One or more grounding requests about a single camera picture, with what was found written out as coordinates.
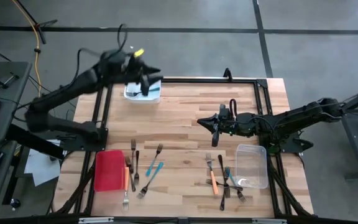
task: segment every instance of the wooden table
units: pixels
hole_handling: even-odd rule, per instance
[[[268,90],[273,113],[289,110],[284,81],[268,79]],[[241,204],[236,192],[226,199],[225,211],[219,210],[222,189],[214,196],[206,185],[209,172],[205,153],[210,152],[214,161],[217,181],[223,182],[218,155],[223,156],[224,166],[234,167],[234,155],[238,144],[258,144],[257,137],[230,137],[222,134],[218,147],[211,147],[212,135],[197,124],[198,118],[212,116],[219,104],[237,100],[239,113],[256,113],[254,88],[248,84],[210,83],[163,83],[161,102],[156,105],[135,105],[123,97],[124,87],[114,86],[107,127],[107,150],[121,149],[131,154],[131,139],[136,139],[140,151],[140,184],[136,192],[129,187],[129,210],[122,212],[123,191],[95,192],[92,215],[137,217],[273,217],[269,188],[245,188],[242,192],[246,203]],[[91,120],[96,94],[82,95],[78,100],[74,120]],[[149,186],[147,195],[139,200],[139,190],[146,185],[146,170],[155,156],[158,144],[164,145],[155,166],[163,161],[164,167]],[[54,207],[59,209],[76,189],[81,173],[84,152],[74,152],[62,165],[55,192]],[[282,154],[288,188],[304,208],[313,213],[306,177],[300,158]],[[283,209],[282,193],[276,184],[280,208]],[[83,196],[85,207],[88,190]]]

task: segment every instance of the orange cable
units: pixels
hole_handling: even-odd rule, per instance
[[[35,30],[35,27],[32,25],[32,22],[30,21],[29,17],[25,14],[23,9],[18,5],[18,3],[15,0],[12,0],[12,2],[16,5],[16,7],[20,10],[20,12],[22,12],[24,17],[27,19],[32,30],[34,31],[35,38],[37,39],[37,48],[36,48],[37,51],[35,51],[35,73],[37,74],[37,79],[38,79],[38,83],[39,83],[38,97],[40,97],[41,96],[41,79],[40,79],[40,75],[38,73],[38,57],[39,57],[39,50],[40,50],[40,40],[38,38],[37,31]]]

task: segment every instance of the white paper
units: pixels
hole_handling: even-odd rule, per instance
[[[48,140],[59,146],[59,140]],[[49,156],[30,149],[29,157],[24,169],[25,174],[32,174],[34,185],[38,186],[60,175],[59,160],[51,161]]]

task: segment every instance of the gray floor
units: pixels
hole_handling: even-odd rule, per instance
[[[22,2],[40,22],[58,19],[60,26],[117,27],[125,22],[130,27],[257,27],[251,0]],[[266,29],[358,29],[358,0],[259,0],[259,6]],[[1,24],[27,25],[13,3],[3,0]],[[46,37],[39,69],[42,84],[49,89],[72,79],[80,47],[100,52],[116,47],[114,33],[48,32]],[[292,108],[324,96],[344,100],[358,91],[358,35],[266,35],[266,41],[273,76],[284,78]],[[229,67],[236,77],[266,77],[257,34],[129,33],[126,49],[131,46],[143,47],[144,60],[160,67],[164,75],[219,77]],[[13,60],[33,62],[34,47],[31,32],[0,31],[0,52]],[[84,54],[81,68],[95,61]],[[35,95],[29,83],[22,102]],[[68,109],[72,109],[68,104],[60,106],[57,116],[65,118]],[[358,180],[343,178],[358,171],[358,165],[342,124],[317,124],[302,137],[314,142],[303,158],[315,214],[358,220]],[[0,208],[0,217],[46,212],[54,182],[42,189],[31,180],[20,185],[15,194],[28,203],[15,212]]]

